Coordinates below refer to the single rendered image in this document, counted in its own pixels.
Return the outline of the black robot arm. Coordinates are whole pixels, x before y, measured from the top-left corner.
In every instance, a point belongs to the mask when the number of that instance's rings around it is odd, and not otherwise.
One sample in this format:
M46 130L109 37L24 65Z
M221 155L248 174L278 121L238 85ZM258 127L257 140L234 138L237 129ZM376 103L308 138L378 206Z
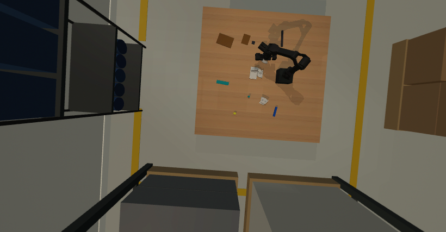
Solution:
M275 43L270 43L270 44L266 45L264 42L262 42L258 46L258 48L262 52L264 52L267 57L275 56L275 55L281 55L281 56L284 56L284 57L291 58L293 60L293 63L294 63L295 66L293 66L293 67L289 66L286 69L286 71L284 71L282 73L282 78L283 79L288 79L289 80L296 71L304 70L307 67L307 65L311 62L310 58L306 54L301 54L298 51L291 51L291 50L288 50L288 49L280 48ZM296 60L297 56L302 56L303 57L300 60L299 63Z

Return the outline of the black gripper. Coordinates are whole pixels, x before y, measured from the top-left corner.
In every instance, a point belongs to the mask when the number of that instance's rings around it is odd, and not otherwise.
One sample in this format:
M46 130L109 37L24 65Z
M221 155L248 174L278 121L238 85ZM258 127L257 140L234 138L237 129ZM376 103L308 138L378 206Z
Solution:
M260 54L260 53L256 53L256 54L255 54L255 60L260 60L260 61L262 61L263 59L264 59L264 60L271 60L271 57L272 57L272 60L276 60L276 59L277 59L277 55L267 57L267 56L265 55L265 53L264 53L264 54Z

